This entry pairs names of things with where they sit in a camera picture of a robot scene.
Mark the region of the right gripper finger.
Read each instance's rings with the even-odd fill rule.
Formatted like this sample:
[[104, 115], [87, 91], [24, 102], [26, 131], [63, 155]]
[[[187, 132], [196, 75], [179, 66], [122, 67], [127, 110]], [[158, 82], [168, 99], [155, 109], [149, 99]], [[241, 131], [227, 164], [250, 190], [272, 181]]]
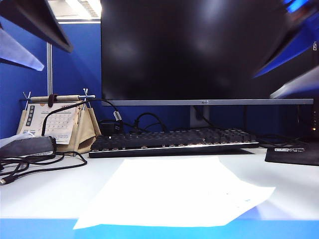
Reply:
[[317, 0], [284, 0], [291, 28], [283, 42], [256, 73], [262, 76], [297, 57], [313, 42], [319, 42], [319, 2]]
[[319, 67], [285, 83], [270, 95], [271, 99], [314, 99], [319, 97]]

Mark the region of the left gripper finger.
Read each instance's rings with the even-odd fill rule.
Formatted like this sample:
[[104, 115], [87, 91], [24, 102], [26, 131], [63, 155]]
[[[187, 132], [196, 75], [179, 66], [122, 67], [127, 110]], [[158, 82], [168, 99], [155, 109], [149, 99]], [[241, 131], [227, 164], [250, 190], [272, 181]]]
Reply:
[[0, 62], [42, 71], [44, 65], [2, 28], [0, 29]]
[[73, 50], [46, 0], [2, 0], [0, 15], [66, 52]]

